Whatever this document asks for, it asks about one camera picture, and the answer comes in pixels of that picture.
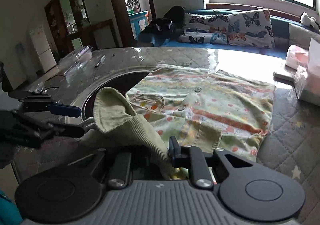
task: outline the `blue sofa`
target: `blue sofa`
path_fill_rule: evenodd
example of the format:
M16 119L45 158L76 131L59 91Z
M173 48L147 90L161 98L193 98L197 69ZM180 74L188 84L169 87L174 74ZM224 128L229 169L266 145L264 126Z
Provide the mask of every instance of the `blue sofa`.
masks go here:
M186 11L186 13L193 13L193 14L200 14L200 15L215 15L215 14L231 14L235 12L235 10L212 10L212 9L206 9L206 10L192 10L192 11ZM152 34L140 34L138 36L138 45L141 43L145 46L164 46L164 47L186 47L186 48L217 48L217 49L232 49L232 50L240 50L244 52L251 52L251 53L257 53L257 54L263 54L273 57L278 57L285 59L287 56L287 51L289 47L289 23L299 25L301 27L307 28L303 25L301 25L298 22L283 19L276 16L270 16L271 17L271 24L272 24L272 31L275 39L275 49L269 49L269 48L256 48L251 46L231 46L231 45L222 45L222 44L210 44L210 43L182 43L178 42L177 39L181 33L181 29L176 30L176 34L171 39L161 39L157 38L157 36L154 36Z

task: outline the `sofa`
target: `sofa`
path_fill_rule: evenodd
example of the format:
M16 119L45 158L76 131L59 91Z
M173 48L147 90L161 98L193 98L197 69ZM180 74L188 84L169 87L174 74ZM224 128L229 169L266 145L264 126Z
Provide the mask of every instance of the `sofa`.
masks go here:
M213 16L213 15L230 15L241 11L236 10L191 10L186 11L186 14L197 14L203 16ZM273 57L278 57L285 59L287 55L287 50L290 43L290 31L289 24L297 26L299 28L304 28L306 31L313 31L313 29L307 28L298 22L291 21L288 19L270 16L272 24L272 32L274 37L274 48L258 48L253 46L234 46L234 45L222 45L222 44L211 44L211 43L190 43L190 42L179 42L179 36L183 32L182 29L177 27L175 34L170 39L163 39L158 34L139 34L137 41L138 46L163 46L163 47L186 47L186 48L215 48L215 49L232 49L240 50L244 52L251 52L257 54L263 54Z

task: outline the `wooden door frame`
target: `wooden door frame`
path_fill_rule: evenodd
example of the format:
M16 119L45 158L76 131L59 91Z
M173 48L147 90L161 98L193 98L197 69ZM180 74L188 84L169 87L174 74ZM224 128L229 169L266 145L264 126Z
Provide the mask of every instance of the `wooden door frame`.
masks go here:
M116 17L119 34L123 47L132 47L134 45L134 37L131 29L129 15L125 6L125 0L111 0L113 12ZM155 6L153 0L149 0L152 18L156 18Z

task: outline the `black butterfly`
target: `black butterfly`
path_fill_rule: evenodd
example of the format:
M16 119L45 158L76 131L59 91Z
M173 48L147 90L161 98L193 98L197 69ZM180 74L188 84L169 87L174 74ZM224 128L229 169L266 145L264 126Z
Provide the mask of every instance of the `black butterfly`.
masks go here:
M245 19L245 26L249 27L252 23L255 23L256 26L260 26L260 21L259 21L259 12L256 12L252 18L250 18L248 15L246 15L245 13L242 15L243 18Z
M202 29L186 29L185 32L201 32L201 33L208 33L206 30Z
M208 20L208 22L214 22L217 19L221 19L224 22L229 22L228 16L226 15L214 15Z
M252 33L252 32L246 32L245 35L254 37L254 38L260 38L260 39L264 39L264 36L267 34L266 31L262 31L262 32L258 32L258 33Z
M192 19L190 19L190 23L201 23L201 24L205 24L204 23L204 18L200 17L200 16L193 16Z
M269 26L265 26L266 30L269 32L270 37L273 37L272 29Z
M193 43L204 43L204 37L199 37L199 39L196 38L195 40L192 36L189 36L189 41Z
M253 47L256 47L256 48L259 48L256 44L254 44L254 43L252 43L252 46Z

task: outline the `butterfly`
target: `butterfly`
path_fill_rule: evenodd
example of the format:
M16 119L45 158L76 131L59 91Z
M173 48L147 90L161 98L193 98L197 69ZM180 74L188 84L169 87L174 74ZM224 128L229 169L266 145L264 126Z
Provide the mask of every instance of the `butterfly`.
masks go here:
M260 26L260 21L259 21L259 12L256 12L252 18L250 18L248 15L246 15L245 13L242 15L243 18L245 19L245 26L249 27L252 23L255 23L256 26Z
M210 27L210 32L219 32L219 33L223 33L223 34L227 34L227 29L225 27L223 27L222 29L215 28L215 27Z
M252 46L253 47L256 47L256 48L259 48L256 44L254 44L254 43L252 43Z
M263 13L264 13L265 16L266 16L266 20L267 20L267 21L270 20L270 12L269 12L269 10L263 10Z
M200 33L208 33L208 30L202 30L202 29L185 29L185 32L200 32Z
M226 15L214 15L208 20L208 22L214 22L217 19L221 19L224 22L229 22L228 16Z
M189 41L193 43L204 43L204 36L199 37L199 39L194 39L192 36L189 36Z
M266 31L261 31L261 32L257 32L257 33L252 33L252 32L246 32L245 35L248 35L250 37L254 37L254 38L260 38L260 39L264 39L264 36L267 34Z
M190 19L190 23L201 23L201 24L205 24L204 23L204 18L200 17L200 16L193 16L192 19Z
M235 22L234 22L234 24L233 24L233 26L231 26L230 24L229 24L229 32L237 32L237 33L239 33L240 32L240 29L239 29L239 27L240 27L240 20L236 20Z
M210 39L210 43L214 44L215 42L227 43L227 39L226 39L225 34L221 34L221 33L217 33L217 32L212 34L211 39Z
M242 39L246 41L244 33L229 34L229 40Z
M273 37L272 29L269 26L265 26L266 30L269 32L270 37Z

